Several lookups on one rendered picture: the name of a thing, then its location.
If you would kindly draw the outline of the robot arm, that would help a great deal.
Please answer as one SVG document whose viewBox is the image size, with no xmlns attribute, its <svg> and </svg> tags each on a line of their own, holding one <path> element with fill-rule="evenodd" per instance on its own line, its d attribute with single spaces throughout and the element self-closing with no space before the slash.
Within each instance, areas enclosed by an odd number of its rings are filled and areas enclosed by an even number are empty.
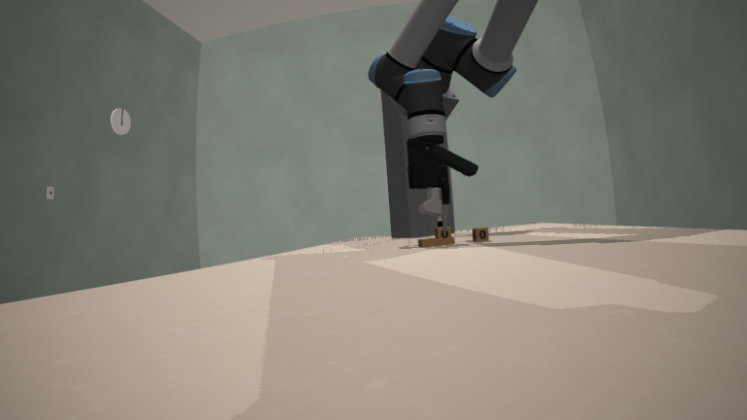
<svg viewBox="0 0 747 420">
<path fill-rule="evenodd" d="M 474 27 L 449 16 L 457 2 L 420 0 L 369 69 L 370 81 L 408 110 L 409 138 L 447 135 L 443 94 L 453 71 L 489 97 L 501 90 L 516 72 L 511 53 L 538 0 L 497 0 L 480 39 Z"/>
</svg>

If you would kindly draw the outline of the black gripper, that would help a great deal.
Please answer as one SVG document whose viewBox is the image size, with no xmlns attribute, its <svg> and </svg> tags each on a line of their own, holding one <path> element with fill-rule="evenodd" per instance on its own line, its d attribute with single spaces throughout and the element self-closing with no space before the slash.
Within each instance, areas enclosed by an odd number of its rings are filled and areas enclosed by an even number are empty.
<svg viewBox="0 0 747 420">
<path fill-rule="evenodd" d="M 433 187 L 432 190 L 427 192 L 426 201 L 419 204 L 418 210 L 422 214 L 436 216 L 437 227 L 443 227 L 443 232 L 446 232 L 449 223 L 448 172 L 445 159 L 434 155 L 437 145 L 442 144 L 443 142 L 444 137 L 442 135 L 423 135 L 409 138 L 409 141 L 407 141 L 407 147 L 409 159 L 409 188 L 427 189 Z M 425 146 L 428 147 L 429 150 L 427 150 Z M 423 161 L 428 162 L 423 163 Z"/>
</svg>

